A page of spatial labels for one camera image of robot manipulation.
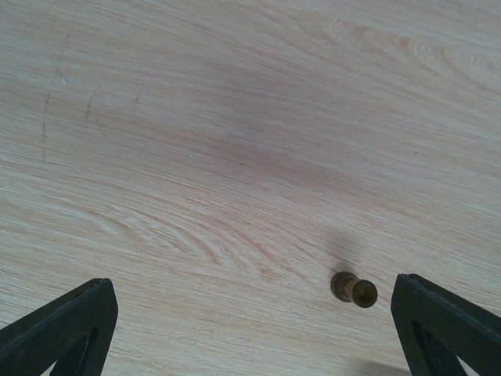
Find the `dark chess piece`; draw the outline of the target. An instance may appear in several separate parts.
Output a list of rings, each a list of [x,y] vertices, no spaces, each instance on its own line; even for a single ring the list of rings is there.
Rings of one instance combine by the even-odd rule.
[[[359,279],[348,271],[336,273],[330,280],[330,289],[342,302],[364,309],[372,307],[378,298],[377,288],[371,281]]]

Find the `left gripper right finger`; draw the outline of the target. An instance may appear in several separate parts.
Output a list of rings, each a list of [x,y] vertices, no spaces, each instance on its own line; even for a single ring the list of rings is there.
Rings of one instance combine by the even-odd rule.
[[[391,313],[413,375],[500,374],[500,317],[417,274],[399,274]]]

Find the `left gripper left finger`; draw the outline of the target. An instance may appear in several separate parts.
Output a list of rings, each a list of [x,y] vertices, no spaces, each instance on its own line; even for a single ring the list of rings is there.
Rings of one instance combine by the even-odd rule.
[[[117,315],[112,281],[85,282],[1,329],[1,374],[100,375]]]

